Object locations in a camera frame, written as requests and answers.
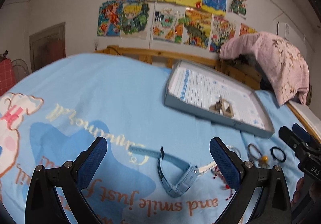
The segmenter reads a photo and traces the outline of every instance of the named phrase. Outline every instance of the white paper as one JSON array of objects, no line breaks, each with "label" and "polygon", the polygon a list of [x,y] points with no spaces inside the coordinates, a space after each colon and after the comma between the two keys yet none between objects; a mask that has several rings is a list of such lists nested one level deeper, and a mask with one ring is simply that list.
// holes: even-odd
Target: white paper
[{"label": "white paper", "polygon": [[262,119],[250,97],[211,76],[179,67],[169,89],[181,101],[208,110],[221,95],[233,108],[233,119],[264,129]]}]

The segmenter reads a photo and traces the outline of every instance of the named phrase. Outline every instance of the pink cheek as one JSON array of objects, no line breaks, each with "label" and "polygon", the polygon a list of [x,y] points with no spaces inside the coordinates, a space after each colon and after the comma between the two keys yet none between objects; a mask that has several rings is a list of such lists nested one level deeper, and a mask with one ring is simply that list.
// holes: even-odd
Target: pink cheek
[{"label": "pink cheek", "polygon": [[9,150],[9,151],[15,151],[17,148],[17,144],[15,142],[15,140],[8,136],[6,137],[6,139],[4,140],[4,146]]}]

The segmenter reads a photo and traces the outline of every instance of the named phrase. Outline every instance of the door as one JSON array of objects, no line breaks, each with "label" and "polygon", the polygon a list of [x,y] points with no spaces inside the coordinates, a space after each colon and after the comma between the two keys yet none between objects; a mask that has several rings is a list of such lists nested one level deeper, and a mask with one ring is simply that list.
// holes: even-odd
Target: door
[{"label": "door", "polygon": [[32,72],[66,57],[65,23],[51,26],[29,38]]}]

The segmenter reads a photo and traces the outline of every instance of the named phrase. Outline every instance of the blue gripper pad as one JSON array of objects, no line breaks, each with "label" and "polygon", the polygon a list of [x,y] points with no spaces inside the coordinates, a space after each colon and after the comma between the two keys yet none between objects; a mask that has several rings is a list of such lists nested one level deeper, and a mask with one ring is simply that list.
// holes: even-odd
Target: blue gripper pad
[{"label": "blue gripper pad", "polygon": [[226,183],[231,189],[238,191],[241,184],[240,172],[214,138],[210,142],[210,153],[223,174]]},{"label": "blue gripper pad", "polygon": [[292,131],[297,135],[302,141],[309,143],[311,140],[310,134],[308,134],[305,129],[300,127],[297,123],[293,124]]},{"label": "blue gripper pad", "polygon": [[92,180],[92,177],[94,176],[107,152],[106,139],[102,137],[97,138],[99,139],[96,139],[95,141],[98,141],[98,143],[95,145],[95,142],[93,142],[92,145],[88,148],[87,151],[92,150],[92,152],[88,155],[87,159],[78,170],[76,186],[79,191],[88,187],[89,183]]}]

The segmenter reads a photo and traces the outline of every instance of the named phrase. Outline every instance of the blue watch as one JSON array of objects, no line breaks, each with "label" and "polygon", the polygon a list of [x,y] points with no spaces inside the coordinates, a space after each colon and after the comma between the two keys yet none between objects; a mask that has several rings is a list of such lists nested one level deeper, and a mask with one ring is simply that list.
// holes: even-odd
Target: blue watch
[{"label": "blue watch", "polygon": [[[140,148],[136,146],[130,146],[128,150],[135,154],[147,155],[149,157],[158,159],[158,165],[157,165],[158,176],[160,178],[161,183],[163,184],[165,191],[172,198],[177,198],[182,196],[186,191],[188,191],[188,189],[194,183],[196,178],[200,175],[199,169],[196,165],[192,165],[189,162],[184,161],[175,156],[165,154],[163,147],[161,147],[160,152],[145,149],[145,148]],[[165,177],[163,167],[162,167],[163,160],[171,162],[178,168],[182,169],[184,172],[175,185],[171,184]]]}]

